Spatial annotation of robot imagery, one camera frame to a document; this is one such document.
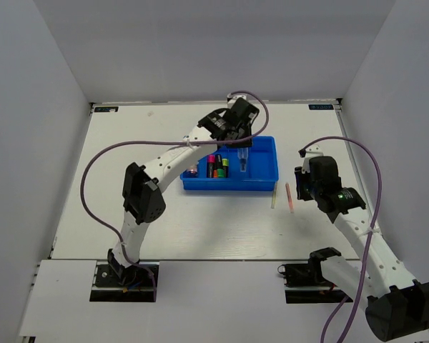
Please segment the clear blue-tip glue pen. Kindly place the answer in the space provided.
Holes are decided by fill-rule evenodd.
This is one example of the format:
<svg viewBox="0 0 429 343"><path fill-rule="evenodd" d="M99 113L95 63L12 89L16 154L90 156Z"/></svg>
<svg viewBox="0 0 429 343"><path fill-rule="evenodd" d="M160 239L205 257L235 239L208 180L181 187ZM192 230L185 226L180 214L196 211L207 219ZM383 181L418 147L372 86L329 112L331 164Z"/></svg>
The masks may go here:
<svg viewBox="0 0 429 343"><path fill-rule="evenodd" d="M245 173L247 171L249 152L250 152L250 149L248 147L239 148L237 150L237 157L240 163L240 172L242 173Z"/></svg>

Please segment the pink glue stick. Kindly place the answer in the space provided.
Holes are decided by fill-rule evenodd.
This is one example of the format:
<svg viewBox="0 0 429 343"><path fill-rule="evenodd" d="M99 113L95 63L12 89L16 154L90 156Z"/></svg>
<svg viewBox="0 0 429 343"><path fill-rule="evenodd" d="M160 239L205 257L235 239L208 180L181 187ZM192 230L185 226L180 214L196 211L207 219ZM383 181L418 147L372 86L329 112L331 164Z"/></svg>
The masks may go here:
<svg viewBox="0 0 429 343"><path fill-rule="evenodd" d="M198 164L193 164L186 170L186 175L189 178L196 178L198 176Z"/></svg>

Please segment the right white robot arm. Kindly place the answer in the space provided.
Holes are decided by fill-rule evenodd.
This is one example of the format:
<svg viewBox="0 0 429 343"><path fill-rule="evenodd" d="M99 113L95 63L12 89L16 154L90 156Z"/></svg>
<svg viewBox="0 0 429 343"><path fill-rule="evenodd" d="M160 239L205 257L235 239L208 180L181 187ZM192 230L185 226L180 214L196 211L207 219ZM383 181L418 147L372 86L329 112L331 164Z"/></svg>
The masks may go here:
<svg viewBox="0 0 429 343"><path fill-rule="evenodd" d="M419 282L382 234L370 228L365 202L355 189L342 186L336 161L308 153L295 176L297 198L316 201L362 261L356 269L335 248L319 249L310 253L309 278L319 285L331 282L358 298L369 328L382 342L429 329L429 282Z"/></svg>

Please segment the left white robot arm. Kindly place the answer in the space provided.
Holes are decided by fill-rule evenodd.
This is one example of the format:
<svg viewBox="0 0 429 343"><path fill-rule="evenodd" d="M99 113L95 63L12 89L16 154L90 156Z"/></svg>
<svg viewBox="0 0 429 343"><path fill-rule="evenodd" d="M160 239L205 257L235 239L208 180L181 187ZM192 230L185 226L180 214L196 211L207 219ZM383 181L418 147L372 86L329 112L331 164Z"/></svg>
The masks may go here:
<svg viewBox="0 0 429 343"><path fill-rule="evenodd" d="M246 99L236 96L226 109L214 110L200 119L183 138L183 145L171 147L141 166L132 163L126 168L122 190L122 240L107 255L115 280L128 285L136 279L137 268L133 263L139 262L140 248L150 223L164 213L163 193L167 187L186 169L220 146L249 136L259 112Z"/></svg>

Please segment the pink cap black highlighter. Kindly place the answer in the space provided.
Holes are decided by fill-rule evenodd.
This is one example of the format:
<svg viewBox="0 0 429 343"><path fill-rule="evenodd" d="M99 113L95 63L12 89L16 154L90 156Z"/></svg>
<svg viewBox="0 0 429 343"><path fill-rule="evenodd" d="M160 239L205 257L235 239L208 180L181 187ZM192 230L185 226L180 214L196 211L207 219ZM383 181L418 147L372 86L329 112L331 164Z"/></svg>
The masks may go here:
<svg viewBox="0 0 429 343"><path fill-rule="evenodd" d="M210 154L207 157L207 178L213 178L215 175L215 155Z"/></svg>

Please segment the thin yellow highlighter pen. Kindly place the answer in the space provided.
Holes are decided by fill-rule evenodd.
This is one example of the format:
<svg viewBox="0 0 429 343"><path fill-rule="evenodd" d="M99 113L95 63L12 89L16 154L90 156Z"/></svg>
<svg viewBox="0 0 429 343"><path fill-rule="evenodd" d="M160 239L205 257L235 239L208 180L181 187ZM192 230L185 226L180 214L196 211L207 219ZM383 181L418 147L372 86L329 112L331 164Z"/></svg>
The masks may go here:
<svg viewBox="0 0 429 343"><path fill-rule="evenodd" d="M278 182L275 182L274 189L272 191L272 200L271 200L271 209L274 209L276 206L276 198L277 198L277 186Z"/></svg>

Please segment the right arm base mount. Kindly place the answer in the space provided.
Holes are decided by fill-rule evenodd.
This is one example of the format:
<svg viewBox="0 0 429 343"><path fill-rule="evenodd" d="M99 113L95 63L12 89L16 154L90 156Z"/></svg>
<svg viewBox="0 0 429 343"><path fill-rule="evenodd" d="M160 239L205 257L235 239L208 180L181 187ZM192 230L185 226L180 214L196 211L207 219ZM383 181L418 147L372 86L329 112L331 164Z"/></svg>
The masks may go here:
<svg viewBox="0 0 429 343"><path fill-rule="evenodd" d="M277 273L284 279L287 304L335 304L345 297L333 283L316 282L307 263L281 264Z"/></svg>

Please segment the yellow cap black highlighter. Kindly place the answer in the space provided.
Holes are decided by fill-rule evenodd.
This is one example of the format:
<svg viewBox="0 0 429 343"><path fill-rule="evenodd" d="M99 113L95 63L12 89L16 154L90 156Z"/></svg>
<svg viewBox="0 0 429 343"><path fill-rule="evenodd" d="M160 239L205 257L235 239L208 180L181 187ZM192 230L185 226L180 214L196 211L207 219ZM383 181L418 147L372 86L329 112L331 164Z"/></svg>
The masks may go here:
<svg viewBox="0 0 429 343"><path fill-rule="evenodd" d="M222 159L222 170L224 172L224 178L229 176L229 159Z"/></svg>

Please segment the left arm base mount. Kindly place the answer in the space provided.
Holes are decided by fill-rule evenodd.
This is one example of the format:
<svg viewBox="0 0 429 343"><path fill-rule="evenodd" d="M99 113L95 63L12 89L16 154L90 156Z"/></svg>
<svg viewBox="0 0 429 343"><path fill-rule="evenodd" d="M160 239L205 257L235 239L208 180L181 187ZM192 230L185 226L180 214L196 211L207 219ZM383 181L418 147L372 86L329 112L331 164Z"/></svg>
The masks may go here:
<svg viewBox="0 0 429 343"><path fill-rule="evenodd" d="M157 299L158 264L145 265L143 268L132 267L120 279L111 266L106 263L96 265L89 295L90 302L152 303Z"/></svg>

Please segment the orange cap black highlighter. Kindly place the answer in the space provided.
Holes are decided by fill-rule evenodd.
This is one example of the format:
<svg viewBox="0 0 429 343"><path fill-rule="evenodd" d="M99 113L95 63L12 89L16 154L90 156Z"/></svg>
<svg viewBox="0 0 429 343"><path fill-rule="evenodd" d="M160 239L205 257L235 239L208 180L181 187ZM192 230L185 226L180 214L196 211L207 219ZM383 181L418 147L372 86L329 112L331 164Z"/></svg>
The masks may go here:
<svg viewBox="0 0 429 343"><path fill-rule="evenodd" d="M214 156L214 178L224 178L224 169L222 165L222 155L221 154L215 154Z"/></svg>

